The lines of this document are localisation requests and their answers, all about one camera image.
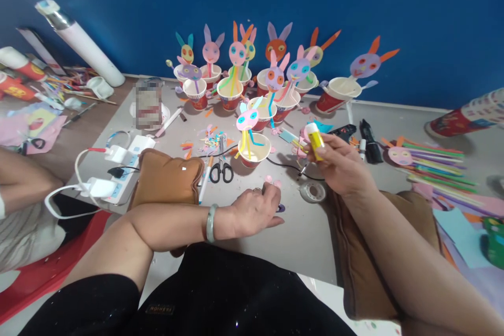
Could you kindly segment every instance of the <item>white bottle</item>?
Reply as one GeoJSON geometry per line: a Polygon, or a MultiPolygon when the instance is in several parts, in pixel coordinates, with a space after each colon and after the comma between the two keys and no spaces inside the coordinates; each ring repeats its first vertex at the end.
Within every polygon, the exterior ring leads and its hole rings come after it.
{"type": "Polygon", "coordinates": [[[49,21],[54,31],[113,87],[121,86],[126,78],[119,72],[81,26],[60,10],[54,0],[42,0],[35,8],[49,21]]]}

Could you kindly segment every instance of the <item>yellow glue stick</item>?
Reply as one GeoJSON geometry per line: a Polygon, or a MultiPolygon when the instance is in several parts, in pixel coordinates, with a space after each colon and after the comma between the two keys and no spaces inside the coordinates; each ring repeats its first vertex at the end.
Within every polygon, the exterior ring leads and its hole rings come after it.
{"type": "Polygon", "coordinates": [[[317,149],[318,147],[324,147],[324,141],[322,140],[322,135],[320,135],[319,128],[315,123],[308,123],[304,129],[306,131],[306,134],[308,134],[308,138],[310,138],[313,152],[315,154],[315,159],[317,159],[318,161],[323,160],[323,158],[318,156],[315,152],[315,149],[317,149]]]}

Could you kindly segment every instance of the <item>woman's hand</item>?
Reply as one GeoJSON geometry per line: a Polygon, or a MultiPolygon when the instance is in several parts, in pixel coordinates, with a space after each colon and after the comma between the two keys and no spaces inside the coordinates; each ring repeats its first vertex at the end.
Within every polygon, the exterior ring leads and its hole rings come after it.
{"type": "Polygon", "coordinates": [[[323,161],[315,160],[311,144],[305,149],[309,151],[308,159],[318,164],[331,189],[343,198],[377,190],[371,172],[356,149],[335,135],[322,134],[322,139],[325,147],[317,149],[317,154],[323,161]]]}
{"type": "Polygon", "coordinates": [[[241,238],[258,234],[265,228],[275,227],[284,220],[275,216],[280,204],[280,189],[267,182],[261,189],[247,189],[230,207],[222,208],[224,216],[215,218],[215,237],[219,235],[241,238]]]}

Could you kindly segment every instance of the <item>red stool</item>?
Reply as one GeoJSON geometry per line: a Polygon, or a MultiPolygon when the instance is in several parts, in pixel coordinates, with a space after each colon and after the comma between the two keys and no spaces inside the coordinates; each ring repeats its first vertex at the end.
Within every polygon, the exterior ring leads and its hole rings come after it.
{"type": "Polygon", "coordinates": [[[110,213],[96,213],[86,230],[48,257],[19,268],[14,283],[0,293],[0,324],[43,295],[56,291],[75,264],[100,238],[110,213]]]}

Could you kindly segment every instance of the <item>white power strip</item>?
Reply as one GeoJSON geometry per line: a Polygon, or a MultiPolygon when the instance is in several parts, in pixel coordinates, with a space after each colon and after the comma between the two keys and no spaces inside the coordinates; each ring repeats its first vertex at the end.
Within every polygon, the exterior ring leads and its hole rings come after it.
{"type": "MultiPolygon", "coordinates": [[[[131,142],[128,148],[128,152],[130,152],[132,156],[129,161],[123,161],[122,164],[135,168],[138,167],[139,155],[142,153],[143,150],[147,148],[153,148],[155,144],[156,142],[152,138],[148,138],[147,136],[141,136],[141,135],[135,136],[135,139],[133,139],[133,142],[131,142]]],[[[138,174],[136,173],[136,170],[129,168],[124,168],[124,171],[125,171],[124,174],[120,178],[112,177],[110,179],[111,181],[117,183],[117,187],[115,188],[114,193],[112,193],[110,197],[103,198],[104,201],[109,202],[113,205],[117,205],[119,204],[119,202],[121,201],[121,197],[125,193],[128,193],[128,195],[131,194],[133,187],[137,183],[138,174]]]]}

